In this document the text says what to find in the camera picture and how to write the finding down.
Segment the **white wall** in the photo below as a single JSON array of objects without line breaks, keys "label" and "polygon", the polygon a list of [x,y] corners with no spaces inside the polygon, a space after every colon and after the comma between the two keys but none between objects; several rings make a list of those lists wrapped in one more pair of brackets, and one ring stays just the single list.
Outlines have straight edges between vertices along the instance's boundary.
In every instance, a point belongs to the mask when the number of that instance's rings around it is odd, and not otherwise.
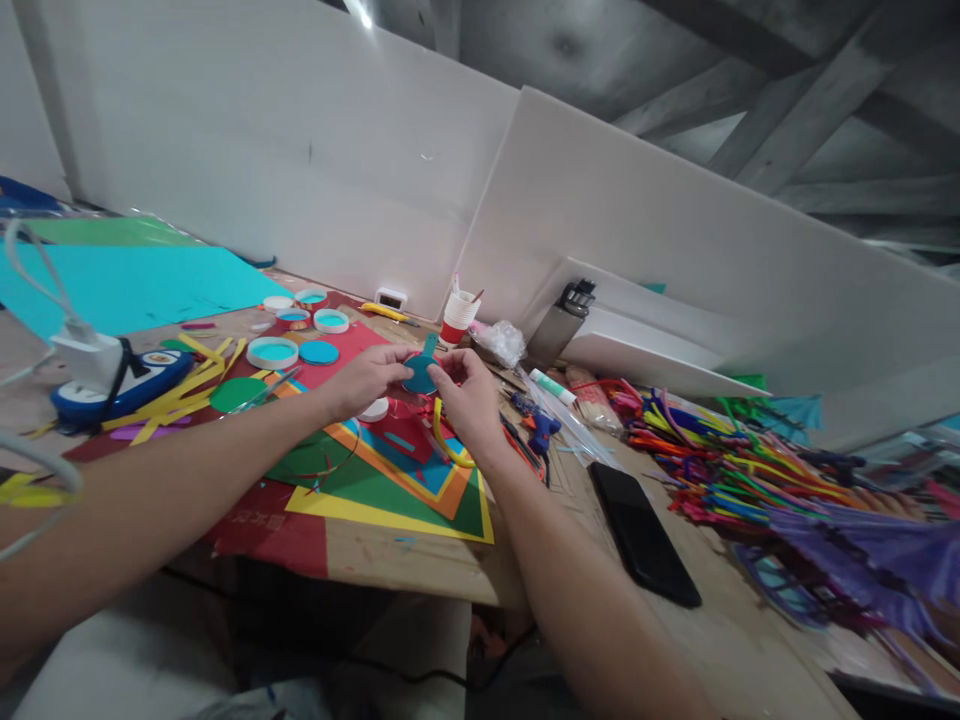
[{"label": "white wall", "polygon": [[316,0],[18,0],[78,197],[436,316],[517,91]]},{"label": "white wall", "polygon": [[0,0],[0,175],[70,200],[11,0]]},{"label": "white wall", "polygon": [[918,370],[960,364],[960,284],[524,88],[462,283],[516,321],[566,256],[749,324],[723,367],[824,393],[827,445],[960,410],[960,382]]}]

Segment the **blue paper circle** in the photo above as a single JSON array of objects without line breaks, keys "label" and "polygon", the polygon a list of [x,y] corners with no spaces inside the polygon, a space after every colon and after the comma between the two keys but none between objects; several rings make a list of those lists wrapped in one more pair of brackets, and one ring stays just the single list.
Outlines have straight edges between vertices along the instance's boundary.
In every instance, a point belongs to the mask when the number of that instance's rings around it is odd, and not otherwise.
[{"label": "blue paper circle", "polygon": [[427,375],[427,368],[439,363],[430,355],[414,355],[408,358],[404,365],[413,369],[413,377],[401,383],[405,390],[417,395],[431,395],[437,391],[437,386]]},{"label": "blue paper circle", "polygon": [[340,351],[330,343],[313,342],[300,346],[300,359],[311,365],[333,365],[340,357]]}]

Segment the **glue stick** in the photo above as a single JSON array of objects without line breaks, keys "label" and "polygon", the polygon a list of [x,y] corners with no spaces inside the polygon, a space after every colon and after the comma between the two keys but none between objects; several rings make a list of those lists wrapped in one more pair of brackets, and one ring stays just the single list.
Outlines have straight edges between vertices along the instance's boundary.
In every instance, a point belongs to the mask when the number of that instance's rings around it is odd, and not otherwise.
[{"label": "glue stick", "polygon": [[560,402],[562,402],[564,405],[569,406],[573,404],[574,400],[577,399],[577,396],[569,390],[565,390],[563,385],[555,380],[551,380],[539,370],[531,370],[530,379],[554,397],[559,398]]}]

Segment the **plastic bottle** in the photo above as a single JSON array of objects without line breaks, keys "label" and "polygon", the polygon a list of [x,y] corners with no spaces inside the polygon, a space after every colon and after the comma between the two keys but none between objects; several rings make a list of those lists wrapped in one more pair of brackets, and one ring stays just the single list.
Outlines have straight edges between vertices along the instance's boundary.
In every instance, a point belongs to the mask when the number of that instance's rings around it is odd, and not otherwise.
[{"label": "plastic bottle", "polygon": [[568,407],[577,399],[577,396],[563,387],[563,385],[553,378],[548,378],[536,368],[530,371],[530,379]]},{"label": "plastic bottle", "polygon": [[540,322],[540,327],[527,345],[527,360],[541,370],[549,370],[583,325],[590,306],[596,298],[597,284],[582,278],[578,283],[567,283],[563,294]]}]

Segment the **black smartphone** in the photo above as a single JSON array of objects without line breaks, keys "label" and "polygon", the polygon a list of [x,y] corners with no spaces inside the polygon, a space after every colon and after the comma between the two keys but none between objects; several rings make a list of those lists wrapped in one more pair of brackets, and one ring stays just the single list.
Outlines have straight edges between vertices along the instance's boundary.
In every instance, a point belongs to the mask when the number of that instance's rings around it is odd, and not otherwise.
[{"label": "black smartphone", "polygon": [[627,573],[683,607],[703,605],[697,586],[636,478],[603,463],[588,468]]}]

